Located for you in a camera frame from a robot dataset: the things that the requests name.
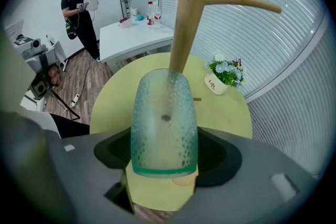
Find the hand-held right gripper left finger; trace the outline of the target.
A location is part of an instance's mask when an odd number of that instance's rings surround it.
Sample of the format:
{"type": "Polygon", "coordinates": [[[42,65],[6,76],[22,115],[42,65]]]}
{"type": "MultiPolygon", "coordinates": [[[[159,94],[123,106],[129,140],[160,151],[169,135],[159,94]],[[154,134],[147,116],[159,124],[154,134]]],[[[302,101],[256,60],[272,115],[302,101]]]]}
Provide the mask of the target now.
{"type": "Polygon", "coordinates": [[[75,224],[135,224],[134,215],[105,197],[122,177],[121,170],[107,168],[94,155],[95,145],[108,137],[101,133],[61,140],[46,132],[56,171],[74,207],[75,224]]]}

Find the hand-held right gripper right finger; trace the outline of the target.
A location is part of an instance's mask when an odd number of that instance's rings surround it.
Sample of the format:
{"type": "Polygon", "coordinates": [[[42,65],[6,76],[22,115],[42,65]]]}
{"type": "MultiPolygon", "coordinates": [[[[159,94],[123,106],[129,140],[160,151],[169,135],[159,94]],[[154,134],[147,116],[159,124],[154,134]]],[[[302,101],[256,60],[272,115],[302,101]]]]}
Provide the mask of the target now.
{"type": "Polygon", "coordinates": [[[181,209],[183,224],[281,224],[307,201],[317,180],[276,147],[199,129],[199,175],[181,209]]]}

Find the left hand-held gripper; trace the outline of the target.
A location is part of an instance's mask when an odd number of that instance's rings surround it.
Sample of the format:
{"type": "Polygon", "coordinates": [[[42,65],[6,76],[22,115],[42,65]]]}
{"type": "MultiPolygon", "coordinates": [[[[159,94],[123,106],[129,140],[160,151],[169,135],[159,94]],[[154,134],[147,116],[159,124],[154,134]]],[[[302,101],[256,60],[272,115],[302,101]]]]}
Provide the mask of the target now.
{"type": "Polygon", "coordinates": [[[51,69],[59,71],[60,59],[55,44],[47,47],[39,38],[18,36],[13,42],[16,51],[36,73],[29,86],[35,100],[40,100],[56,84],[51,80],[51,69]]]}

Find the green glass cup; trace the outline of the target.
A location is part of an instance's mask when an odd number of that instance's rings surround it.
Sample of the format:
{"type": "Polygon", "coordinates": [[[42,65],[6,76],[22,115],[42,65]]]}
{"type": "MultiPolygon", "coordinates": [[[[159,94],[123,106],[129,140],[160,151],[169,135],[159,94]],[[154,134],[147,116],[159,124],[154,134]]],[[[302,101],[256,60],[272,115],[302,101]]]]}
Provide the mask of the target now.
{"type": "Polygon", "coordinates": [[[175,178],[196,171],[198,134],[188,80],[156,69],[140,80],[131,122],[133,171],[152,178],[175,178]]]}

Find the person's left hand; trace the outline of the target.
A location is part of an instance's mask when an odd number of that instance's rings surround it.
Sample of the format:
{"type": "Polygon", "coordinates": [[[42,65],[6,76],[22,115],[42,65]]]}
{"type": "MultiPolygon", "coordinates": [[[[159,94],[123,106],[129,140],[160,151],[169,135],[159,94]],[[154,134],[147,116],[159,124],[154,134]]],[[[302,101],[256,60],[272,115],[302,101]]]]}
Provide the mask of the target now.
{"type": "Polygon", "coordinates": [[[52,85],[58,87],[62,81],[61,72],[57,65],[52,65],[48,70],[49,80],[52,85]]]}

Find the person's black shorts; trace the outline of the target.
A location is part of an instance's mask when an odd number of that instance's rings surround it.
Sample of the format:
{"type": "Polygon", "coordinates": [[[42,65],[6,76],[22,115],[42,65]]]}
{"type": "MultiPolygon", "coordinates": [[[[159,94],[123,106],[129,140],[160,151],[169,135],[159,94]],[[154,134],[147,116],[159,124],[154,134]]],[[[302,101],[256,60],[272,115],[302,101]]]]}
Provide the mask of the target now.
{"type": "Polygon", "coordinates": [[[84,136],[90,133],[90,126],[88,124],[72,121],[55,114],[51,114],[51,117],[54,120],[58,129],[58,133],[62,139],[76,136],[84,136]]]}

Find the white power strip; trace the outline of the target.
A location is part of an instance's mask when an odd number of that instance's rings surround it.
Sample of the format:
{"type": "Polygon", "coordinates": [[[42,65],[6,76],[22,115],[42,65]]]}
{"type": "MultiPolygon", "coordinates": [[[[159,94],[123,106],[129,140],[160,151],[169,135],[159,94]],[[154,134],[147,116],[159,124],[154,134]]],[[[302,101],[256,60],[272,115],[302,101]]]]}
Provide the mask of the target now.
{"type": "Polygon", "coordinates": [[[74,107],[77,105],[77,103],[78,103],[78,101],[79,101],[79,97],[80,97],[80,95],[79,95],[79,94],[76,94],[75,97],[74,97],[73,99],[70,100],[70,102],[69,102],[69,107],[70,107],[71,109],[74,108],[74,107]]]}

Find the person's white printed shirt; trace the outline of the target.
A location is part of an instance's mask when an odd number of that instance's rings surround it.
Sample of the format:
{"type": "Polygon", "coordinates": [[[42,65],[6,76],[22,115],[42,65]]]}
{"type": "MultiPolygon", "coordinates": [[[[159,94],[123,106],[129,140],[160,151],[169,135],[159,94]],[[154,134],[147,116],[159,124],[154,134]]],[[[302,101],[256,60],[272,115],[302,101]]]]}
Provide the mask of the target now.
{"type": "Polygon", "coordinates": [[[49,130],[57,133],[57,136],[61,138],[57,125],[49,113],[28,110],[25,107],[20,106],[18,114],[36,122],[44,130],[49,130]]]}

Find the white curved panel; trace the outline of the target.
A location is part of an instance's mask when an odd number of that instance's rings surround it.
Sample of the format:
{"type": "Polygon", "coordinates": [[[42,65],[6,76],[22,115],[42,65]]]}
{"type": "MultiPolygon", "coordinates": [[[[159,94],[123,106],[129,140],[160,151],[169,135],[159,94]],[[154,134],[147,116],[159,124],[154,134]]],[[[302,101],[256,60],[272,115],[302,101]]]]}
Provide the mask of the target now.
{"type": "Polygon", "coordinates": [[[87,3],[86,10],[95,11],[98,9],[98,0],[83,0],[84,3],[87,3]]]}

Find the yellow-green round tablecloth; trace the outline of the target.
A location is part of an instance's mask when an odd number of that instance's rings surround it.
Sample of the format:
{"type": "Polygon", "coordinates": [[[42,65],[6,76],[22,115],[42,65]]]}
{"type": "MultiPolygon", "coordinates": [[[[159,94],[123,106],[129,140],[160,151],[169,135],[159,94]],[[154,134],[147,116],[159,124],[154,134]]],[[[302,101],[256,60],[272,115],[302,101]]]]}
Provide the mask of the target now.
{"type": "MultiPolygon", "coordinates": [[[[169,53],[142,57],[124,66],[100,91],[93,106],[90,133],[119,133],[131,125],[136,90],[141,78],[154,69],[166,68],[169,53]]],[[[220,130],[246,138],[252,137],[249,108],[243,95],[228,89],[223,95],[215,95],[204,83],[207,73],[205,61],[197,56],[188,57],[183,75],[188,79],[196,101],[197,125],[220,130]]],[[[195,174],[172,179],[147,178],[137,175],[128,164],[126,174],[131,199],[134,203],[150,209],[177,211],[192,196],[195,174]]]]}

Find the large white table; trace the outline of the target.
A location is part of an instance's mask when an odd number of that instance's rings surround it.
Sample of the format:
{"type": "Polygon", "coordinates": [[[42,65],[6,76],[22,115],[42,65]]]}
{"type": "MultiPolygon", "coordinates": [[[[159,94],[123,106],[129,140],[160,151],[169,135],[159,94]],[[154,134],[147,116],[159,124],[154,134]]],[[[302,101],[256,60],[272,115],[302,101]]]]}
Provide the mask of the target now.
{"type": "Polygon", "coordinates": [[[121,69],[120,63],[141,53],[172,44],[174,31],[165,27],[165,33],[157,34],[145,20],[135,21],[132,26],[121,28],[114,23],[100,29],[100,60],[112,73],[121,69]]]}

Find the white pot with flowers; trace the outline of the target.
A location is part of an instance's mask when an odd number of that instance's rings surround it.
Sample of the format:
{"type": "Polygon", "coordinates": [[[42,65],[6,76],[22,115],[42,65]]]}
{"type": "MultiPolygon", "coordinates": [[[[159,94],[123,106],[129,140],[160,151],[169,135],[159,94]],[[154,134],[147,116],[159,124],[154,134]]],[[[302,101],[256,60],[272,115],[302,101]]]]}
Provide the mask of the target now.
{"type": "Polygon", "coordinates": [[[223,95],[229,88],[243,89],[246,76],[240,58],[227,60],[222,53],[215,52],[206,68],[209,73],[204,82],[215,95],[223,95]]]}

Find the red cap plastic bottle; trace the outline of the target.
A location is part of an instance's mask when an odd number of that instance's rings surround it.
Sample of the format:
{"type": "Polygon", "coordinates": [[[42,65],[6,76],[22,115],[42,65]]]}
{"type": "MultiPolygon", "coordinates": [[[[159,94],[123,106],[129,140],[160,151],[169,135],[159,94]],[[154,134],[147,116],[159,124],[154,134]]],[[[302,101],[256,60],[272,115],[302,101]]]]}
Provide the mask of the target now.
{"type": "Polygon", "coordinates": [[[155,12],[155,6],[152,1],[148,2],[148,10],[146,13],[146,20],[148,26],[154,25],[154,12],[155,12]]]}

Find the clear cap plastic bottle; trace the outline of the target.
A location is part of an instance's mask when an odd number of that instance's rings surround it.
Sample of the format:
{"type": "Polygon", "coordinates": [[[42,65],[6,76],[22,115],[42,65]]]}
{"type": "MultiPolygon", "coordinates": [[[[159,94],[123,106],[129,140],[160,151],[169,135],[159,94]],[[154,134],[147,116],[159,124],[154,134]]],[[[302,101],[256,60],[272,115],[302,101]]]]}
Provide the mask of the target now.
{"type": "Polygon", "coordinates": [[[154,27],[159,29],[161,27],[161,10],[159,8],[158,2],[153,3],[153,23],[154,27]]]}

